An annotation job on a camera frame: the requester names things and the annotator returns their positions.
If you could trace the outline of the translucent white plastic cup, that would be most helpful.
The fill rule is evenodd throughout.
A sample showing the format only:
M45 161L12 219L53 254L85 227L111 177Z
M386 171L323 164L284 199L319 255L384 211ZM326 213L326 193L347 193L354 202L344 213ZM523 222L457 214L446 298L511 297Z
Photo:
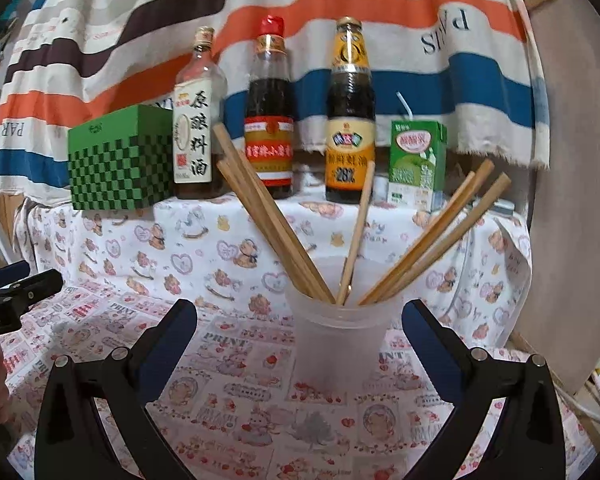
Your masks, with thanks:
M289 284L286 304L294 318L294 379L323 394L360 392L378 364L391 324L400 318L403 301L394 296L361 306L358 300L388 271L383 262L360 259L351 290L342 306L313 299Z

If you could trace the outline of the green checkered box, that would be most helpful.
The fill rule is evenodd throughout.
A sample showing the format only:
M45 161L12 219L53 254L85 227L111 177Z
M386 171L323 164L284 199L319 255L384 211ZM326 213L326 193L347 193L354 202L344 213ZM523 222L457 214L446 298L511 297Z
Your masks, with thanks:
M172 112L138 104L68 133L71 203L77 210L132 210L173 195Z

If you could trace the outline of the green milk carton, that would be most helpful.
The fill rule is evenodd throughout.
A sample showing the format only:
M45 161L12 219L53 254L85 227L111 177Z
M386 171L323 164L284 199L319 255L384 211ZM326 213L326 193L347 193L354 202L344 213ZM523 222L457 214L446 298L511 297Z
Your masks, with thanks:
M389 148L389 203L424 211L443 207L446 141L448 130L441 122L414 117L402 93L396 97L406 118L391 123Z

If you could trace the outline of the clear cooking wine bottle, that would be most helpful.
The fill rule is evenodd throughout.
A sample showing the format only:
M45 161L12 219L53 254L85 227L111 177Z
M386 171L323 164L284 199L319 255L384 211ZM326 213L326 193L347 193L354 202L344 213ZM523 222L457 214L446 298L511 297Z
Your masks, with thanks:
M196 29L190 61L173 88L173 182L180 200L219 196L223 177L216 169L222 150L212 127L222 122L227 81L212 56L214 29Z

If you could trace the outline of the yellow label oyster sauce bottle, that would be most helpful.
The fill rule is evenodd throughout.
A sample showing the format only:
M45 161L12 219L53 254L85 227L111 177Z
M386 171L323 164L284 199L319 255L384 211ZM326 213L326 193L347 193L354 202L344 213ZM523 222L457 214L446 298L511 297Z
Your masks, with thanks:
M326 198L354 204L375 160L376 110L362 23L352 16L337 21L326 110Z

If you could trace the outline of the red label sauce bottle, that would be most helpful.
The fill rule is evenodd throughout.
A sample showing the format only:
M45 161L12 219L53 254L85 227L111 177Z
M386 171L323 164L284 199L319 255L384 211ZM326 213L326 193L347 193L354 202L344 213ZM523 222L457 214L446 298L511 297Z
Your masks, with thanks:
M291 196L294 158L294 92L284 31L280 16L260 21L244 115L246 157L274 198Z

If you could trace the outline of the striped fabric backdrop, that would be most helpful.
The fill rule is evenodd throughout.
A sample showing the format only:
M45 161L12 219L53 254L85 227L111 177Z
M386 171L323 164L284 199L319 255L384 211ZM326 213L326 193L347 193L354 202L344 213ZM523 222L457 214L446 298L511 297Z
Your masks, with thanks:
M550 164L544 74L524 0L34 0L5 65L0 193L65 203L69 130L130 105L168 104L204 25L228 81L224 122L240 139L254 40L268 15L285 23L298 148L324 146L332 38L352 16L373 73L379 145L410 108L445 124L453 151Z

